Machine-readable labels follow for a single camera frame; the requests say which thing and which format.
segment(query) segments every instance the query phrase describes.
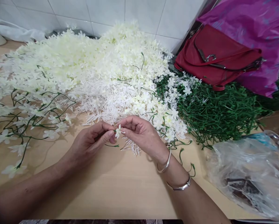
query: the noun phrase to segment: white tile wall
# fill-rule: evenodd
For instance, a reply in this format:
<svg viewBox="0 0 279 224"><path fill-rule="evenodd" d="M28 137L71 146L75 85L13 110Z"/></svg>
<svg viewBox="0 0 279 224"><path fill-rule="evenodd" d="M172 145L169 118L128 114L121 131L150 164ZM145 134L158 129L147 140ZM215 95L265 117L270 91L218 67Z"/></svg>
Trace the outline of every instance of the white tile wall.
<svg viewBox="0 0 279 224"><path fill-rule="evenodd" d="M17 7L53 14L48 0L12 0Z"/></svg>
<svg viewBox="0 0 279 224"><path fill-rule="evenodd" d="M126 0L125 21L137 20L142 31L156 34L165 0Z"/></svg>
<svg viewBox="0 0 279 224"><path fill-rule="evenodd" d="M51 32L67 26L100 36L116 22L142 31L175 53L205 0L0 0L0 19Z"/></svg>
<svg viewBox="0 0 279 224"><path fill-rule="evenodd" d="M125 21L125 0L87 0L91 21L115 25Z"/></svg>
<svg viewBox="0 0 279 224"><path fill-rule="evenodd" d="M78 28L78 29L88 32L91 35L94 34L91 22L63 17L63 16L56 16L56 17L62 28L64 28L64 27L68 27L68 28L72 28L72 29Z"/></svg>

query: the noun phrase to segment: purple cloth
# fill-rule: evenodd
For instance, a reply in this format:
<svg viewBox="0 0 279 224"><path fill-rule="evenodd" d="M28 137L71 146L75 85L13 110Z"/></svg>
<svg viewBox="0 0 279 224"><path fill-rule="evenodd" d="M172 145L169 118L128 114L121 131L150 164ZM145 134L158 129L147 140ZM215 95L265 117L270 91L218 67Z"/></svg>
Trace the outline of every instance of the purple cloth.
<svg viewBox="0 0 279 224"><path fill-rule="evenodd" d="M246 47L262 49L267 61L236 81L256 94L272 97L279 72L279 0L223 0L198 21Z"/></svg>

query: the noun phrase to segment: red bag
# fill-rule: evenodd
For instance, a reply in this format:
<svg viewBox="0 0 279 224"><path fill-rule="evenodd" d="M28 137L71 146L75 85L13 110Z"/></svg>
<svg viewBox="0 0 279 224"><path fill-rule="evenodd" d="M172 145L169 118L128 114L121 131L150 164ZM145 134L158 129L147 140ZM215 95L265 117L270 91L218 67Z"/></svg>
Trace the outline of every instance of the red bag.
<svg viewBox="0 0 279 224"><path fill-rule="evenodd" d="M202 79L216 91L247 71L260 68L261 49L250 49L215 28L205 25L189 38L175 67Z"/></svg>

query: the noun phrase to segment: bracelet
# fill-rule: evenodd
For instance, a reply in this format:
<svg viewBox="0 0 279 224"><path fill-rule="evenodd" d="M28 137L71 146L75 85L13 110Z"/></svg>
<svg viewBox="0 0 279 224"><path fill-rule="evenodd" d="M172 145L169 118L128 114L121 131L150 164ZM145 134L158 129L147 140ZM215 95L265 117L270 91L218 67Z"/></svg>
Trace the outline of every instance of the bracelet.
<svg viewBox="0 0 279 224"><path fill-rule="evenodd" d="M171 190L184 190L184 189L186 189L187 187L190 186L190 180L191 180L191 177L190 177L190 173L189 173L189 172L188 172L188 175L189 175L189 179L188 179L188 181L186 182L186 184L183 185L182 187L173 188L171 185L169 185L169 184L167 183L168 187L169 187Z"/></svg>
<svg viewBox="0 0 279 224"><path fill-rule="evenodd" d="M170 163L170 160L171 160L171 154L172 154L172 148L170 148L170 155L168 156L167 164L165 165L165 167L162 170L158 169L158 163L156 163L156 168L159 173L163 173L167 169L168 164Z"/></svg>

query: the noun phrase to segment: plastic bag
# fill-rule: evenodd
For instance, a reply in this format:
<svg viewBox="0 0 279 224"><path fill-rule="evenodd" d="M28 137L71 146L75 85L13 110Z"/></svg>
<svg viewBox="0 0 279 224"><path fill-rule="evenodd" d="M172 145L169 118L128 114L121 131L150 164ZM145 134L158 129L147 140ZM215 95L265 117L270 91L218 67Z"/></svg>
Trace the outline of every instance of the plastic bag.
<svg viewBox="0 0 279 224"><path fill-rule="evenodd" d="M279 0L224 0L198 21L246 47L262 50L267 61L259 70L243 73L235 81L272 98L279 71Z"/></svg>
<svg viewBox="0 0 279 224"><path fill-rule="evenodd" d="M279 221L279 153L250 138L213 148L207 161L210 182L247 211Z"/></svg>

